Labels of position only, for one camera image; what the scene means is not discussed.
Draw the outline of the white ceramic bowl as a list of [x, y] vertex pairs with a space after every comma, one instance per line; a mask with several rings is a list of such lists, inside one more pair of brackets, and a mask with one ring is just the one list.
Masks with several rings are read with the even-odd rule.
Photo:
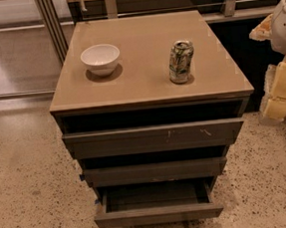
[[88, 76], [107, 77], [118, 65], [120, 50], [111, 44], [99, 44], [89, 47], [80, 56], [85, 64]]

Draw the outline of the grey middle drawer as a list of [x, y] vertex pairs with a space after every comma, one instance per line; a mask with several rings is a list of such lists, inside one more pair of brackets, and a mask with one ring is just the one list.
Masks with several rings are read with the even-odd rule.
[[88, 169], [85, 180], [95, 187], [170, 181], [220, 175], [227, 159], [213, 157]]

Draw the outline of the grey top drawer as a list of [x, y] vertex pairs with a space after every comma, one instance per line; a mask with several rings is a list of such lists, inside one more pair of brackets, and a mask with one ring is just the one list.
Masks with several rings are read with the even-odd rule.
[[238, 117], [132, 129], [64, 134], [74, 159], [233, 144], [243, 120]]

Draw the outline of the grey bottom drawer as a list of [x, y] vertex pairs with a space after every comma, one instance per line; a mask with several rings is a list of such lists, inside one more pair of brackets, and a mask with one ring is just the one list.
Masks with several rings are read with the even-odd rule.
[[210, 194], [203, 179], [112, 186], [95, 219], [101, 228], [114, 228], [216, 218], [223, 206]]

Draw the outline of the grey drawer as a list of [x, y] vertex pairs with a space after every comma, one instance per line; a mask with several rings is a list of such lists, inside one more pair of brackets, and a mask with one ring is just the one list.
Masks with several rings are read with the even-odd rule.
[[227, 159], [213, 157], [88, 169], [85, 180], [95, 187], [170, 181], [220, 175]]
[[203, 179], [112, 186], [95, 219], [101, 228], [114, 228], [216, 218], [223, 206], [210, 194]]
[[243, 120], [238, 117], [132, 129], [64, 134], [74, 159], [233, 144]]

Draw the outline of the grey drawer cabinet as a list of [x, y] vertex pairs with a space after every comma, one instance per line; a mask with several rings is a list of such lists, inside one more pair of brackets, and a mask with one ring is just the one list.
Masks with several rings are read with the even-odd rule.
[[[190, 79], [175, 84], [169, 78], [169, 53], [176, 41], [185, 40], [194, 48]], [[115, 71], [105, 78], [88, 76], [80, 59], [99, 44], [120, 50]], [[253, 91], [198, 12], [79, 23], [65, 61], [50, 108], [63, 136], [241, 119]], [[89, 169], [226, 157], [230, 145], [76, 160], [85, 179]]]

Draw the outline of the green patterned drink can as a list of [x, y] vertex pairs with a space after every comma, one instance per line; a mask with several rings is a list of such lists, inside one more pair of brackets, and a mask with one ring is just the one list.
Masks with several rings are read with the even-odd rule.
[[188, 41], [176, 41], [170, 50], [169, 78], [175, 84], [186, 84], [190, 79], [193, 44]]

